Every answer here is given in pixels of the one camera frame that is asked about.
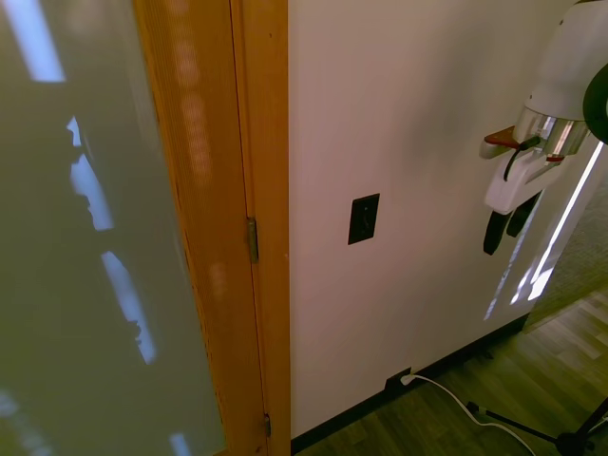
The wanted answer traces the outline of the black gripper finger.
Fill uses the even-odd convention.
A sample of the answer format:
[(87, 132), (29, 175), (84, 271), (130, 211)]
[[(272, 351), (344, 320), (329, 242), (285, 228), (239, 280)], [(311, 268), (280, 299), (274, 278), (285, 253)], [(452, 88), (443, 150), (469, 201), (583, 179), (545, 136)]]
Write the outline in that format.
[(493, 256), (500, 246), (504, 233), (504, 214), (493, 211), (486, 226), (483, 250)]
[(521, 205), (514, 211), (506, 228), (506, 233), (516, 238), (530, 218), (532, 211), (535, 209), (537, 201), (542, 193), (539, 192)]

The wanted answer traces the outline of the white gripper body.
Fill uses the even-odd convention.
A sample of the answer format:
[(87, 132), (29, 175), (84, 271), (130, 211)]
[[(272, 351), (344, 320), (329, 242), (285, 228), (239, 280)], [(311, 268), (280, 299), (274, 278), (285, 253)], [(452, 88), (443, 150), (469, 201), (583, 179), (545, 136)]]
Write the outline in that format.
[(486, 136), (484, 158), (500, 161), (485, 204), (500, 214), (513, 212), (561, 177), (587, 139), (586, 135), (565, 135), (553, 141), (534, 135), (516, 142), (511, 135)]

